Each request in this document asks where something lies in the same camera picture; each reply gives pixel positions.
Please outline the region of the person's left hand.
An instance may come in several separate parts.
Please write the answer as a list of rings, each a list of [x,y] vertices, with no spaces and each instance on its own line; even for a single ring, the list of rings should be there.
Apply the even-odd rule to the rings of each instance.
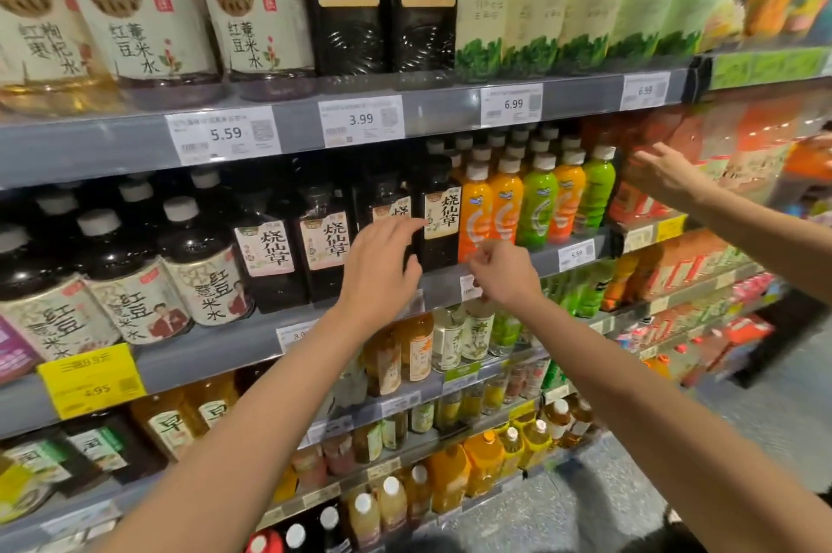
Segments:
[[[422,218],[388,216],[363,228],[353,242],[337,306],[363,336],[396,320],[413,299],[403,295],[401,275],[414,255],[407,254],[413,235],[424,225]]]

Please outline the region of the another person's forearm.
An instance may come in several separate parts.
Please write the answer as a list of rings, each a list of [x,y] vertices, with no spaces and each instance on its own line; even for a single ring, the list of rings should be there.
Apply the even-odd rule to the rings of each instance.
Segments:
[[[832,228],[706,184],[689,214],[771,273],[832,307]]]

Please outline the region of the person's left forearm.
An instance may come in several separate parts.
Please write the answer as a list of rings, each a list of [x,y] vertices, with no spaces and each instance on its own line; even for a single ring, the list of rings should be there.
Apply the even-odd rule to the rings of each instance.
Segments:
[[[325,396],[401,306],[338,302],[92,553],[240,553]]]

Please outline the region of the person's right forearm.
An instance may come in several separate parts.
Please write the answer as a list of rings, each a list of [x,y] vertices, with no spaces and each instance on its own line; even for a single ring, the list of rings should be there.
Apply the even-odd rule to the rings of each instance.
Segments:
[[[501,302],[540,340],[706,553],[832,553],[832,507],[670,380],[546,299]]]

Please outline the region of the row of amber tea bottles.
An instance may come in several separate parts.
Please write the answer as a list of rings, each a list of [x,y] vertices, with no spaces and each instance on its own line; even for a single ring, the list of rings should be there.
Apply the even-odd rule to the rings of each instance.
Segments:
[[[432,371],[434,319],[430,312],[376,332],[360,354],[371,397],[385,397],[401,385],[428,379]]]

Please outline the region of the group of orange and green bottles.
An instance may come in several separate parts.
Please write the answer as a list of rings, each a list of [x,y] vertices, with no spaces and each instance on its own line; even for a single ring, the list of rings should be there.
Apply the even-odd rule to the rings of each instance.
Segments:
[[[598,146],[588,163],[580,138],[561,139],[547,128],[525,142],[507,144],[502,134],[474,145],[462,135],[447,152],[453,176],[461,177],[458,261],[465,263],[485,240],[529,250],[566,243],[574,232],[596,228],[611,194],[616,149]]]

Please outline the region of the row of small mixed bottles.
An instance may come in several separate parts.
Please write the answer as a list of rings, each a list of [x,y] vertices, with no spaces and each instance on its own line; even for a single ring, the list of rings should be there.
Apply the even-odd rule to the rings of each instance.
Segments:
[[[411,434],[452,431],[518,400],[535,400],[548,357],[525,349],[504,359],[463,363],[447,373],[432,372],[392,395],[367,396],[348,407],[331,398],[322,407],[286,466],[274,499],[296,494],[300,485],[325,485],[375,462],[383,450],[397,451]]]

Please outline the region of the group of orange juice bottles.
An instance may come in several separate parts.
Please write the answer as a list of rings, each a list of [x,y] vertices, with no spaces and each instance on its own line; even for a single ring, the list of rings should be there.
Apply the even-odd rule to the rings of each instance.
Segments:
[[[581,419],[569,418],[550,435],[552,410],[540,399],[525,400],[442,438],[411,467],[410,516],[417,510],[450,515],[465,501],[483,499],[539,465],[575,455],[600,432],[598,420],[584,411]]]

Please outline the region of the small yellow price tag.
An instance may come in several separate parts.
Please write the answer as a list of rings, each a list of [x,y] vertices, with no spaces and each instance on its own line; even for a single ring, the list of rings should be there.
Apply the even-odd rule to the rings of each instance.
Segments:
[[[655,226],[654,243],[663,243],[679,237],[685,231],[686,220],[686,214],[677,214],[658,222]]]

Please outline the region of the amber bottles with cream labels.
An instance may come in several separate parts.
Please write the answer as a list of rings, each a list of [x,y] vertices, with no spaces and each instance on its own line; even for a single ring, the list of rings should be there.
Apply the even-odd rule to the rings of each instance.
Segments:
[[[164,457],[177,463],[238,399],[234,372],[230,371],[133,400],[129,411]]]

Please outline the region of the red and black capped bottles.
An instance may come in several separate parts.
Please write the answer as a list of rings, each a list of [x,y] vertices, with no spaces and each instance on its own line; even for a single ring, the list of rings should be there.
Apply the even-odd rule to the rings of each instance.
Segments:
[[[242,553],[354,553],[338,504],[313,507],[258,530]]]

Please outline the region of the group of dark white-capped bottles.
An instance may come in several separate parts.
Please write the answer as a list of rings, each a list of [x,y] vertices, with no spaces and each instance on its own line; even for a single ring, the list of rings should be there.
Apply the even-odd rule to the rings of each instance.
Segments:
[[[241,208],[215,169],[163,200],[152,173],[0,196],[0,315],[55,361],[250,316],[235,255]]]

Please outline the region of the green label strip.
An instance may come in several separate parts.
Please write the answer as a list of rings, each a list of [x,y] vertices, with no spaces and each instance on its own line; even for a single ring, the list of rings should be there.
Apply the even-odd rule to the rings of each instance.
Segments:
[[[832,45],[716,53],[707,59],[712,91],[832,77]]]

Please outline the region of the dark bottles with green labels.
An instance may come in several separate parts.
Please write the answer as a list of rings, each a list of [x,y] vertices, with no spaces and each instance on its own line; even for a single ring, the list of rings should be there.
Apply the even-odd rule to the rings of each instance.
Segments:
[[[126,407],[0,440],[0,456],[29,473],[12,499],[0,500],[0,525],[34,513],[54,495],[71,498],[105,482],[127,485],[168,464]]]

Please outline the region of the purple label card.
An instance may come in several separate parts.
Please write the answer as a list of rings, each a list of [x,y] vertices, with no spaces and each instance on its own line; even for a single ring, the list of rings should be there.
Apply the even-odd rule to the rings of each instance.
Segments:
[[[23,336],[0,315],[0,386],[32,373],[42,362]]]

